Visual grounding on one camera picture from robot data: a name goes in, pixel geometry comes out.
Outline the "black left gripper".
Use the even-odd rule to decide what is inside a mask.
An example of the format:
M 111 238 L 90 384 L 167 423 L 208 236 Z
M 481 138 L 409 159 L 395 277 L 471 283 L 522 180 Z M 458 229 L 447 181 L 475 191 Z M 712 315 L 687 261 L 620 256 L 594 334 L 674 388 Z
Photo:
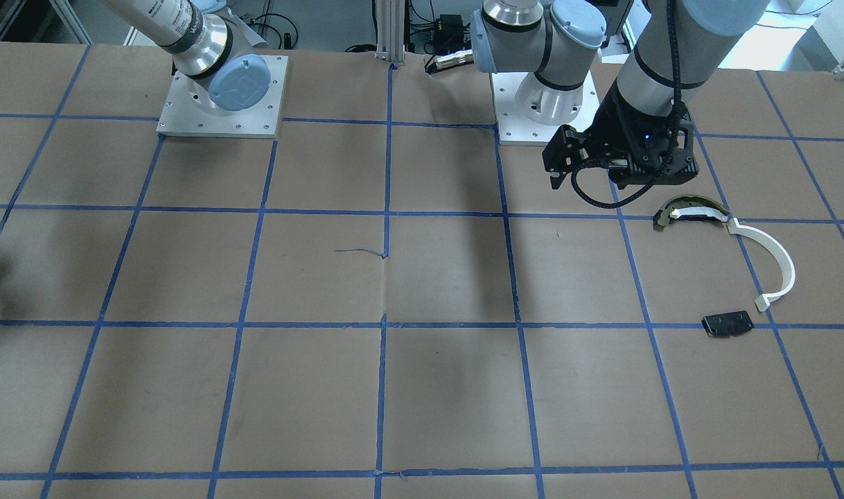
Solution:
M 542 151 L 543 170 L 552 190 L 561 188 L 567 174 L 581 168 L 606 168 L 619 189 L 628 184 L 684 184 L 696 177 L 692 152 L 692 120 L 684 105 L 680 130 L 684 144 L 676 146 L 664 173 L 662 161 L 674 129 L 671 116 L 650 116 L 636 110 L 611 87 L 583 132 L 561 124 Z

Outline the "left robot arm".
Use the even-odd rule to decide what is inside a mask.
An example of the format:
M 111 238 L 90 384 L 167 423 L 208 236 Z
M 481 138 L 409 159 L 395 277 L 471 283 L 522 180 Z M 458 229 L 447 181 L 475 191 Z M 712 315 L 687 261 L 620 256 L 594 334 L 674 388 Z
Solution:
M 618 76 L 585 130 L 573 105 L 599 50 L 608 19 L 588 1 L 484 1 L 473 13 L 471 46 L 483 73 L 523 73 L 515 98 L 529 119 L 557 127 L 542 152 L 558 189 L 578 187 L 584 168 L 603 168 L 619 189 L 684 184 L 700 172 L 687 104 L 766 1 L 647 1 L 650 14 Z

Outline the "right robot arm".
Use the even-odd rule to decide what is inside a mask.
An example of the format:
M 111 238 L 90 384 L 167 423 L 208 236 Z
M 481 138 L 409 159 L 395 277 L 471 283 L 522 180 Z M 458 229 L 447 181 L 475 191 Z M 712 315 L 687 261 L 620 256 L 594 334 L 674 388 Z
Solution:
M 105 1 L 103 5 L 169 53 L 175 69 L 216 107 L 247 110 L 267 94 L 267 42 L 225 1 Z

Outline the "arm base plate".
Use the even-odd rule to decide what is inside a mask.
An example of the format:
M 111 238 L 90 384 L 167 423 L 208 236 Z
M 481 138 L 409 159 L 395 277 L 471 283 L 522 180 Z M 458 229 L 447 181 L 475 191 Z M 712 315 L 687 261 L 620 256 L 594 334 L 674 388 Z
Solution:
M 491 84 L 502 144 L 544 146 L 562 124 L 583 132 L 599 107 L 591 73 L 570 91 L 549 88 L 533 73 L 492 73 Z
M 179 138 L 276 139 L 281 123 L 289 57 L 261 55 L 270 70 L 269 88 L 241 111 L 223 110 L 195 81 L 176 71 L 164 101 L 157 132 Z

